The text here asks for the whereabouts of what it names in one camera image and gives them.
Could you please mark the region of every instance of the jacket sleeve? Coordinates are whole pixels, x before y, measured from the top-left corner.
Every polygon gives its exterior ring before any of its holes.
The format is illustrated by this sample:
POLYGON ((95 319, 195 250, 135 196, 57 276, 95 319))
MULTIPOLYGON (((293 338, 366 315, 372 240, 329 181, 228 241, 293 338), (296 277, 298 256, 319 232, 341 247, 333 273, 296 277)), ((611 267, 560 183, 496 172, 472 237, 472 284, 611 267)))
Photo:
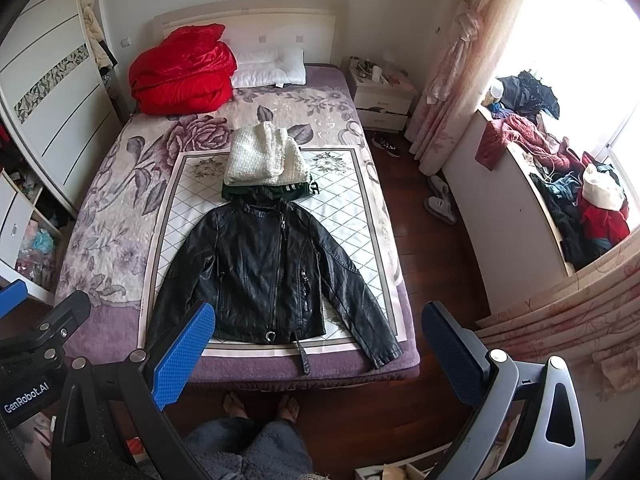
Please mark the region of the jacket sleeve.
POLYGON ((309 233, 319 255, 322 293, 374 367, 399 357, 402 349, 348 254, 315 218, 310 217, 309 233))
POLYGON ((145 338, 147 349, 158 341, 165 330, 180 323, 194 301, 204 300, 193 298, 193 291, 205 267, 211 268, 214 264, 218 221, 215 213, 204 215, 175 253, 151 311, 145 338))

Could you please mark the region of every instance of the person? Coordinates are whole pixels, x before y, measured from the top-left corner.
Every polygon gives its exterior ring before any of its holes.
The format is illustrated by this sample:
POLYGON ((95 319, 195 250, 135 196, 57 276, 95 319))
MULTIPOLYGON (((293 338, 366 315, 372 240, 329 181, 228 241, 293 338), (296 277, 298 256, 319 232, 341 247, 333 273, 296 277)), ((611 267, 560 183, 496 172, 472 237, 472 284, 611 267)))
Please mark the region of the person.
MULTIPOLYGON (((222 406, 227 418, 205 422, 184 439, 212 480, 322 478, 313 475, 311 457, 295 427, 300 413, 295 398, 284 395, 275 419, 264 426, 249 418, 235 393, 227 394, 222 406)), ((141 469, 159 478, 157 472, 141 469)))

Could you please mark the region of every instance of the window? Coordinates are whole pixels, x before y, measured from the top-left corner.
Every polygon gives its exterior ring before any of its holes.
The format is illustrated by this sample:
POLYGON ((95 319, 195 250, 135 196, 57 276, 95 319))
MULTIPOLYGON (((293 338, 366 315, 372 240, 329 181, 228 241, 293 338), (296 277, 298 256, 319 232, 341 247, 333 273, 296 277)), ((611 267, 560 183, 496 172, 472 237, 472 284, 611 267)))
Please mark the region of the window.
MULTIPOLYGON (((640 208, 640 21, 624 0, 524 0, 496 76, 551 86, 578 155, 609 159, 640 208)), ((629 219, 633 228, 638 212, 629 219)))

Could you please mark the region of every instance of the black leather jacket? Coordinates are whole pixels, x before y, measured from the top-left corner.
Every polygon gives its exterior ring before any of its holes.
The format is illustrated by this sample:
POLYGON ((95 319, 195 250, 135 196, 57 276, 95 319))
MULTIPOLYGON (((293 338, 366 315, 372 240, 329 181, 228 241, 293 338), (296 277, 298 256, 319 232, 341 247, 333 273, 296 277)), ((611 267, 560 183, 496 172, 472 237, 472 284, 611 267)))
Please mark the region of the black leather jacket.
POLYGON ((198 300, 216 311, 216 337, 299 343, 324 334, 322 295, 374 367, 402 353, 360 272, 313 216, 283 200, 267 206, 236 200, 204 215, 176 253, 146 345, 178 324, 198 300))

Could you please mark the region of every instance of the folded white sweater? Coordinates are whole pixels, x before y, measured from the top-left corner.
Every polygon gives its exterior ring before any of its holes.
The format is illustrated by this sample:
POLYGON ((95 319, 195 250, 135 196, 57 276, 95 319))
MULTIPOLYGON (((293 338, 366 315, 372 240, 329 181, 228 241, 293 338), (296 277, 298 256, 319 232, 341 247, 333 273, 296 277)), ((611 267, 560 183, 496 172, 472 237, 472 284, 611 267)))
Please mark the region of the folded white sweater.
POLYGON ((308 180, 309 167, 286 129, 265 121, 234 132, 224 176, 228 186, 286 186, 308 180))

